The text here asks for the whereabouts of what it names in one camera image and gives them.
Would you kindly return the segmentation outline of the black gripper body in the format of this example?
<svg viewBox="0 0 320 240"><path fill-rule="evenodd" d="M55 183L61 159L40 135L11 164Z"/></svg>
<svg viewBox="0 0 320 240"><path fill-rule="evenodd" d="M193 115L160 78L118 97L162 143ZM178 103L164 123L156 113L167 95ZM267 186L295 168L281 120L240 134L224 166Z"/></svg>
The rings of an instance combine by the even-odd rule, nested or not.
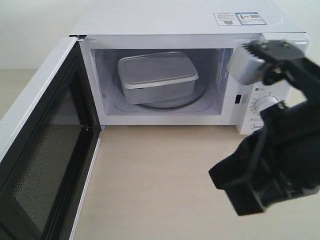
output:
<svg viewBox="0 0 320 240"><path fill-rule="evenodd" d="M320 106L283 102L261 113L263 127L209 170L239 216L320 191Z"/></svg>

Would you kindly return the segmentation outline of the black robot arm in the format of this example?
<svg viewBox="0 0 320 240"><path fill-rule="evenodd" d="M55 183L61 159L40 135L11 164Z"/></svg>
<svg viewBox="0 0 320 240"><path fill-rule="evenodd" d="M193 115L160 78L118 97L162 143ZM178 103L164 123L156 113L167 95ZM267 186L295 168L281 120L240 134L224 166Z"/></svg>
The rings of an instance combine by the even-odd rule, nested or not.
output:
<svg viewBox="0 0 320 240"><path fill-rule="evenodd" d="M263 127L245 137L209 176L239 216L320 190L320 107L283 102L261 113Z"/></svg>

